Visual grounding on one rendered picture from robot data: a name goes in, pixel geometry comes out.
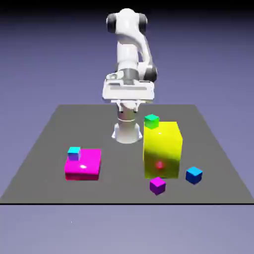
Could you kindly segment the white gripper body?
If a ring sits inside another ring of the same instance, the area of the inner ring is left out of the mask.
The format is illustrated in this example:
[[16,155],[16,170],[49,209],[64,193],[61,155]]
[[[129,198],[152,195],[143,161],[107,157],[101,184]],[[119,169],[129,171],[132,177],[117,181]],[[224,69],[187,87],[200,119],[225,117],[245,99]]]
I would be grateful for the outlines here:
[[154,96],[154,83],[143,80],[125,84],[123,79],[106,79],[102,90],[102,98],[108,101],[151,102]]

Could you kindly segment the small green cube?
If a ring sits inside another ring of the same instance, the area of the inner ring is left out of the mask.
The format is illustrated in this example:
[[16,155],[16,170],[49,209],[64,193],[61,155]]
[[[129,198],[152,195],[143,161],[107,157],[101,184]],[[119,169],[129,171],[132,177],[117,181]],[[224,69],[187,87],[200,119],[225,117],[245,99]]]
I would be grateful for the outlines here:
[[144,117],[144,126],[149,129],[159,127],[160,118],[157,115],[150,114]]

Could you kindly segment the small cyan cube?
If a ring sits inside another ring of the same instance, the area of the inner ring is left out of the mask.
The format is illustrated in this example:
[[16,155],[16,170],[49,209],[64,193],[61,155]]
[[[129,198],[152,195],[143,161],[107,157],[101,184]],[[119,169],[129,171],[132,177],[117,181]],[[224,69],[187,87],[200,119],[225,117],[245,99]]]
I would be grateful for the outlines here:
[[67,152],[68,160],[79,161],[81,153],[81,147],[71,146]]

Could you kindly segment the small purple cube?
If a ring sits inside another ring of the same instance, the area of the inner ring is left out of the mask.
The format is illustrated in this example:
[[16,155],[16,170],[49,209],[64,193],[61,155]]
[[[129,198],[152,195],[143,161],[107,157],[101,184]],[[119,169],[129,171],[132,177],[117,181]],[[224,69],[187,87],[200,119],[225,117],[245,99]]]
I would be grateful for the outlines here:
[[155,195],[159,195],[165,191],[166,182],[162,178],[156,177],[150,180],[149,188]]

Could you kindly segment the small blue cube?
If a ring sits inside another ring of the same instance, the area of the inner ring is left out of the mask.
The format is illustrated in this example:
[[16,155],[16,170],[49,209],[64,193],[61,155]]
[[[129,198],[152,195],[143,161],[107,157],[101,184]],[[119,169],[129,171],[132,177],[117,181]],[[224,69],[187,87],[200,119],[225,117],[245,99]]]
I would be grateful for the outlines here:
[[191,167],[186,171],[186,180],[195,185],[199,183],[202,179],[203,171],[197,167]]

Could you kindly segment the large yellow box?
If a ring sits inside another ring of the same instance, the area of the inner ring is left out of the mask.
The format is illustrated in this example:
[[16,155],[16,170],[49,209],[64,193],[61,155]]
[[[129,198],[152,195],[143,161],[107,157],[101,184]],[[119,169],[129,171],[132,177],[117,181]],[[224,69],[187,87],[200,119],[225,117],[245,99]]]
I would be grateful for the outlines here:
[[144,177],[177,179],[180,171],[183,137],[177,122],[159,122],[153,129],[144,127]]

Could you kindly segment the large magenta box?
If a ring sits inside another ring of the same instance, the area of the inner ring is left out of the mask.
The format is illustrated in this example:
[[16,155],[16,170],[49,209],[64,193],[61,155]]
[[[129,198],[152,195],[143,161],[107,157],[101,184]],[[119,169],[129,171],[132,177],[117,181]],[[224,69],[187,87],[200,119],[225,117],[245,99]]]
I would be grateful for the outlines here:
[[101,167],[101,149],[81,148],[79,161],[66,160],[65,179],[68,181],[97,181]]

